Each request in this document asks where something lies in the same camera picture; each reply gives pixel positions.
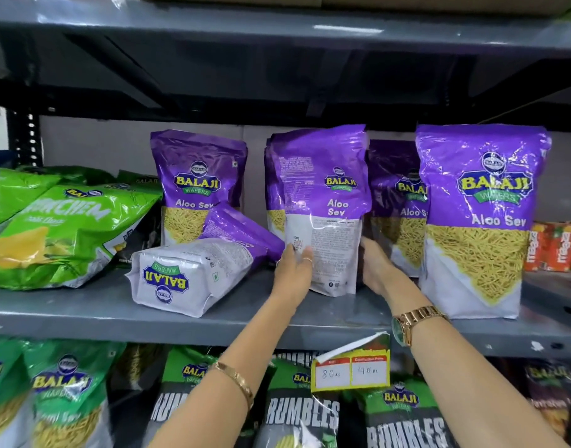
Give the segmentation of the black green snack packet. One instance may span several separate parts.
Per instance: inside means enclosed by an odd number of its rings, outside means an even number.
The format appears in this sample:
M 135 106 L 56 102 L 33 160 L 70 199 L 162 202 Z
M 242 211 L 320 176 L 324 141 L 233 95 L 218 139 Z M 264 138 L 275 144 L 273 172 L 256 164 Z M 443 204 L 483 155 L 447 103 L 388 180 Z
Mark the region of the black green snack packet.
M 395 374 L 389 386 L 357 393 L 363 448 L 460 448 L 424 378 Z
M 338 392 L 311 392 L 311 370 L 272 359 L 266 405 L 253 448 L 338 448 Z
M 209 346 L 171 347 L 141 448 L 147 448 L 158 429 L 185 401 L 192 389 L 205 377 L 208 368 L 216 361 L 217 356 Z

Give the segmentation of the person's left forearm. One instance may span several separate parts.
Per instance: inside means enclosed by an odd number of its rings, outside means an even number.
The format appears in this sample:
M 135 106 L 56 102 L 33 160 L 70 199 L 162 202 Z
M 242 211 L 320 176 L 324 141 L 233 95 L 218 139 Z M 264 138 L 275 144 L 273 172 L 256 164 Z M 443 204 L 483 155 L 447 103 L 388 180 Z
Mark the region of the person's left forearm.
M 234 448 L 295 312 L 270 296 L 147 448 Z

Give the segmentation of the light green snack packet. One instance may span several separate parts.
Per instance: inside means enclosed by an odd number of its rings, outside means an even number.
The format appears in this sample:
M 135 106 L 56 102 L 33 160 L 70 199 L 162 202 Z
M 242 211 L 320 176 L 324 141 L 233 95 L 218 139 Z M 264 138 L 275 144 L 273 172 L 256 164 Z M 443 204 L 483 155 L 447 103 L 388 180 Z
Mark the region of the light green snack packet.
M 57 185 L 61 176 L 0 167 L 0 225 Z
M 0 288 L 78 288 L 125 250 L 162 197 L 152 186 L 56 185 L 0 233 Z
M 31 166 L 21 165 L 15 168 L 16 171 L 33 174 L 51 174 L 61 177 L 59 183 L 75 183 L 81 185 L 100 185 L 117 182 L 117 178 L 111 173 L 79 165 L 58 165 L 58 166 Z

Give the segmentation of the person's right hand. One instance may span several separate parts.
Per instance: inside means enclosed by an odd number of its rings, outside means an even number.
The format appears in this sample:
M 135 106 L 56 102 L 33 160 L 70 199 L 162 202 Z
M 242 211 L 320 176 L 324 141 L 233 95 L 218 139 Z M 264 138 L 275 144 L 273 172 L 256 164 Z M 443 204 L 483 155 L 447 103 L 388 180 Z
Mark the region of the person's right hand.
M 363 282 L 373 292 L 382 296 L 388 303 L 394 301 L 398 290 L 398 281 L 403 278 L 401 271 L 387 258 L 378 244 L 378 265 L 363 263 Z

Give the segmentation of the grey metal shelving rack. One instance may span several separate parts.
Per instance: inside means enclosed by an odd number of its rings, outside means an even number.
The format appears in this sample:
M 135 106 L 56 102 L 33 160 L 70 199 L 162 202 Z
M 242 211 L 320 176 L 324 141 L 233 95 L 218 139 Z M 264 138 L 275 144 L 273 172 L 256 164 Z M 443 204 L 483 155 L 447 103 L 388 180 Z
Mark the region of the grey metal shelving rack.
M 475 76 L 507 74 L 470 97 Z M 44 165 L 154 168 L 149 133 L 204 131 L 248 142 L 242 211 L 265 222 L 263 150 L 278 127 L 540 125 L 571 132 L 571 21 L 367 14 L 144 0 L 0 0 L 0 106 L 10 147 Z M 258 269 L 201 318 L 132 301 L 125 269 L 77 289 L 0 289 L 0 336 L 227 346 L 270 292 Z M 521 315 L 455 320 L 486 355 L 571 358 L 570 303 L 526 283 Z M 390 330 L 363 288 L 310 293 L 278 349 L 330 351 Z

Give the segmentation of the green white snack packet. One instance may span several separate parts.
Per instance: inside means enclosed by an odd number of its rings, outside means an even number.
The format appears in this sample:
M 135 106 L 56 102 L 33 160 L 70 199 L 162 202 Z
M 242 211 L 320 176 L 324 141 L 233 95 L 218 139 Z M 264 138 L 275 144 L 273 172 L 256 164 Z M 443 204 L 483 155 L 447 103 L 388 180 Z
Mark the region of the green white snack packet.
M 33 448 L 113 448 L 109 371 L 126 343 L 24 340 L 34 400 Z
M 32 405 L 21 343 L 0 338 L 0 448 L 32 448 Z

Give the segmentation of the gold wristwatch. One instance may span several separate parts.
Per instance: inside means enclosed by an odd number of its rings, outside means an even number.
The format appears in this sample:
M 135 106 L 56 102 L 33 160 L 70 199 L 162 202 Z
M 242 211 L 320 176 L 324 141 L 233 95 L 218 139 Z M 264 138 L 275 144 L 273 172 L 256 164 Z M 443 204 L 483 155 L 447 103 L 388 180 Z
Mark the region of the gold wristwatch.
M 398 316 L 392 317 L 392 333 L 397 343 L 405 348 L 411 347 L 413 328 L 428 319 L 443 318 L 449 320 L 448 316 L 442 313 L 435 306 L 422 306 Z

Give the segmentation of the dark brown snack packet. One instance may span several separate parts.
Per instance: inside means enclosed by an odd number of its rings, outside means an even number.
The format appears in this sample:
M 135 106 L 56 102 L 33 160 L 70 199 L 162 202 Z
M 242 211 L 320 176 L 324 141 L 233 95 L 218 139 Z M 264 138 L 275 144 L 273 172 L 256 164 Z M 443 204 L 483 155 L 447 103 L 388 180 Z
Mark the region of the dark brown snack packet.
M 567 441 L 571 419 L 570 363 L 555 359 L 528 359 L 523 368 L 532 406 Z

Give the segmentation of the yellow price label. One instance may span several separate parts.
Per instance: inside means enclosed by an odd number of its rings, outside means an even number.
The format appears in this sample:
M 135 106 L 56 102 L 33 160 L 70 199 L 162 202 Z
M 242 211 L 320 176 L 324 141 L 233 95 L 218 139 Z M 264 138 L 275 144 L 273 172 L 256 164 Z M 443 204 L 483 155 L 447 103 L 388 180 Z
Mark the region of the yellow price label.
M 391 384 L 391 340 L 377 332 L 315 357 L 311 364 L 311 392 L 363 390 Z

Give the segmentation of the purple snack packet white back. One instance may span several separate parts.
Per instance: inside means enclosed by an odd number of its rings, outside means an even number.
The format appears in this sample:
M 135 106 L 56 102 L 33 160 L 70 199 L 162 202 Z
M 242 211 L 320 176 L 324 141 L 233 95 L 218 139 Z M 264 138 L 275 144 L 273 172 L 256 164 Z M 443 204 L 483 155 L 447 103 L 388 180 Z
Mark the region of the purple snack packet white back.
M 311 248 L 309 289 L 330 297 L 356 294 L 363 218 L 371 209 L 365 129 L 296 129 L 267 140 L 285 243 L 298 257 Z

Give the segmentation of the person's right forearm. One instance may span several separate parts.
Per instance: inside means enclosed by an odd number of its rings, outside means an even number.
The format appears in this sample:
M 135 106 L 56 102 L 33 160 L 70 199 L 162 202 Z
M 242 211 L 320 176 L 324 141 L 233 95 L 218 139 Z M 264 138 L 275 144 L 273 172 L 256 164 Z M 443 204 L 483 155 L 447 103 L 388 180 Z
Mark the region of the person's right forearm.
M 570 448 L 442 316 L 410 328 L 410 349 L 461 448 Z

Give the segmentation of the large purple snack packet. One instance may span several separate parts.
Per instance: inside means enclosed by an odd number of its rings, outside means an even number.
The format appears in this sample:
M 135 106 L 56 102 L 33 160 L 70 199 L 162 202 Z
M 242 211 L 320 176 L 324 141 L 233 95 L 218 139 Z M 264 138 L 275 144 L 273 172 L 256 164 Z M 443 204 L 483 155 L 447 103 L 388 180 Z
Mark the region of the large purple snack packet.
M 449 318 L 518 318 L 536 194 L 551 146 L 544 127 L 417 127 L 429 206 L 419 286 Z

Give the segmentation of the person's left hand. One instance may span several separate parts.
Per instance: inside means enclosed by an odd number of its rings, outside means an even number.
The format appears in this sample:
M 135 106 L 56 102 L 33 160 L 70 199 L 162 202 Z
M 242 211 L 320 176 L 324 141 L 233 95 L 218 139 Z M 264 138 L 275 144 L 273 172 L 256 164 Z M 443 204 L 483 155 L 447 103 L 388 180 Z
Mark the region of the person's left hand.
M 289 308 L 296 310 L 309 292 L 311 281 L 312 278 L 275 278 L 274 271 L 271 296 L 277 297 Z

